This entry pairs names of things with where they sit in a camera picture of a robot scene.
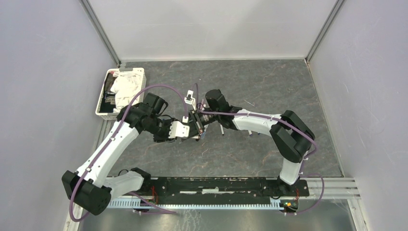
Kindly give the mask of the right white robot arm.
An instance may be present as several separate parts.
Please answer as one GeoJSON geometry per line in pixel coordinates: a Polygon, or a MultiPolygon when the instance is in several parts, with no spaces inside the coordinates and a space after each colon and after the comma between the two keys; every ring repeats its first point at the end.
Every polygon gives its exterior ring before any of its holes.
{"type": "Polygon", "coordinates": [[[304,158],[312,146],[316,147],[314,133],[299,116],[290,110],[269,115],[232,106],[219,89],[208,91],[205,99],[208,106],[194,107],[184,121],[174,118],[159,120],[159,131],[154,134],[154,139],[169,141],[201,136],[205,126],[213,122],[218,122],[225,129],[247,130],[270,136],[283,157],[278,191],[283,196],[295,193],[304,158]]]}

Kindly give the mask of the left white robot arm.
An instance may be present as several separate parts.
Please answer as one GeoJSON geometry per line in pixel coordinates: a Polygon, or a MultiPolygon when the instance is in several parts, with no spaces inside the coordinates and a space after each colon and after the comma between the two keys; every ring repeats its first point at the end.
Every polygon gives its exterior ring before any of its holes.
{"type": "Polygon", "coordinates": [[[173,117],[162,119],[168,103],[161,97],[148,93],[142,102],[128,105],[121,110],[108,137],[94,154],[75,172],[66,171],[62,182],[70,208],[76,204],[88,213],[99,215],[109,203],[126,193],[136,192],[146,196],[151,191],[150,175],[138,168],[109,178],[108,173],[123,151],[142,133],[153,135],[154,142],[171,142],[199,138],[206,126],[215,121],[206,109],[194,106],[182,120],[173,117]]]}

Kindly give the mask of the blue capped marker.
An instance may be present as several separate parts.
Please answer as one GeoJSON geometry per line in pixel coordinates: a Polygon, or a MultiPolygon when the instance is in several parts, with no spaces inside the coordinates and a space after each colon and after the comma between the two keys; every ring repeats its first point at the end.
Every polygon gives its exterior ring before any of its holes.
{"type": "Polygon", "coordinates": [[[199,141],[205,137],[206,131],[207,131],[208,125],[205,125],[203,128],[203,132],[199,135],[199,138],[196,139],[196,141],[199,141]]]}

